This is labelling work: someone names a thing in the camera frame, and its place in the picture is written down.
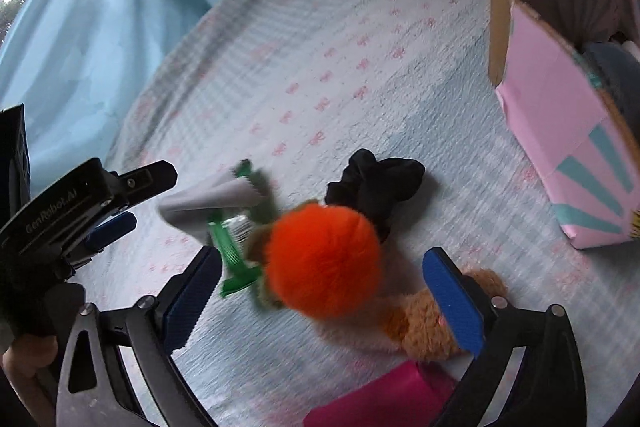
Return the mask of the person's left hand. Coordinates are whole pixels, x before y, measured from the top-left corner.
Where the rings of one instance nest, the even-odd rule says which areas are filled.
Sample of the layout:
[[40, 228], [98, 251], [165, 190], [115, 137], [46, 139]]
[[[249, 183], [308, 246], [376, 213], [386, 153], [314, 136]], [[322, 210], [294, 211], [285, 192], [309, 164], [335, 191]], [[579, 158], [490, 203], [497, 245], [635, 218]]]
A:
[[15, 339], [2, 355], [1, 366], [12, 385], [28, 386], [35, 381], [39, 369], [49, 366], [57, 354], [55, 336], [24, 335]]

